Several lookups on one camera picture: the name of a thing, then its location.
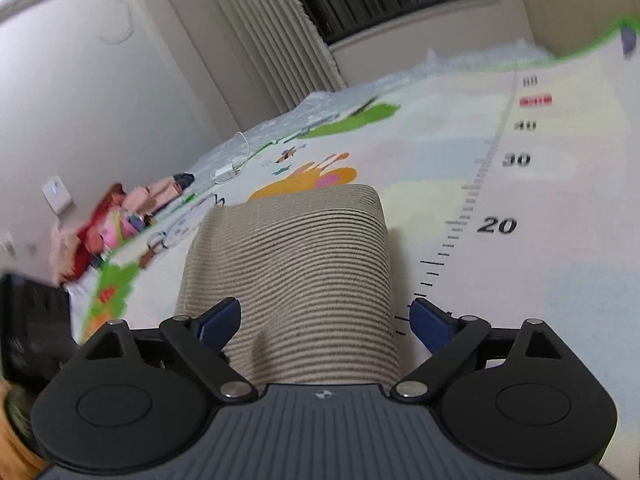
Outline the striped beige knit garment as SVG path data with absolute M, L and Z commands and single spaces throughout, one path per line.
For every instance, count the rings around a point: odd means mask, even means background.
M 224 352 L 257 388 L 398 381 L 387 228 L 370 186 L 214 208 L 176 311 L 196 318 L 226 297 L 239 300 L 241 326 Z

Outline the pile of colourful toys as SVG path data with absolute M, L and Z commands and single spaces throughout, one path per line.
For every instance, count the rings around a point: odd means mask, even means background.
M 51 229 L 49 263 L 57 285 L 77 282 L 103 255 L 152 224 L 154 217 L 183 196 L 195 177 L 183 172 L 127 192 L 114 183 L 79 226 Z

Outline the colourful cartoon play mat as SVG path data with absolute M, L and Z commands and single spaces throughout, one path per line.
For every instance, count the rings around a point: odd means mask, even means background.
M 603 466 L 639 474 L 639 22 L 621 18 L 578 53 L 433 75 L 250 155 L 233 180 L 197 186 L 148 237 L 74 286 L 73 330 L 146 327 L 174 313 L 186 254 L 216 207 L 365 184 L 390 233 L 401 366 L 426 357 L 411 301 L 504 326 L 543 318 L 612 396 Z

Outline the beige pleated curtain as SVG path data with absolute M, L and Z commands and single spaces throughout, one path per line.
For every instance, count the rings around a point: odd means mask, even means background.
M 214 0 L 281 113 L 346 82 L 300 0 Z

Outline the clear bubble wrap sheet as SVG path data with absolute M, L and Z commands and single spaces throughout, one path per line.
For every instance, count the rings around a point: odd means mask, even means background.
M 203 155 L 188 171 L 195 176 L 197 186 L 214 182 L 215 171 L 230 162 L 244 162 L 262 148 L 279 143 L 283 138 L 317 125 L 338 113 L 364 103 L 368 99 L 391 92 L 432 75 L 458 70 L 476 70 L 494 66 L 519 66 L 539 61 L 549 61 L 553 54 L 523 39 L 499 44 L 484 50 L 464 51 L 459 54 L 444 55 L 428 50 L 423 60 L 408 70 L 393 72 L 364 84 L 337 92 L 315 91 L 303 99 L 294 110 L 249 128 L 242 136 L 222 142 Z

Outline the white wall socket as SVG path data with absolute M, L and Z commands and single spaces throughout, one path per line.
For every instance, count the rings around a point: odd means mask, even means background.
M 41 187 L 41 191 L 44 199 L 57 216 L 66 211 L 73 203 L 73 197 L 70 195 L 70 192 L 68 192 L 62 179 L 58 176 L 47 180 Z

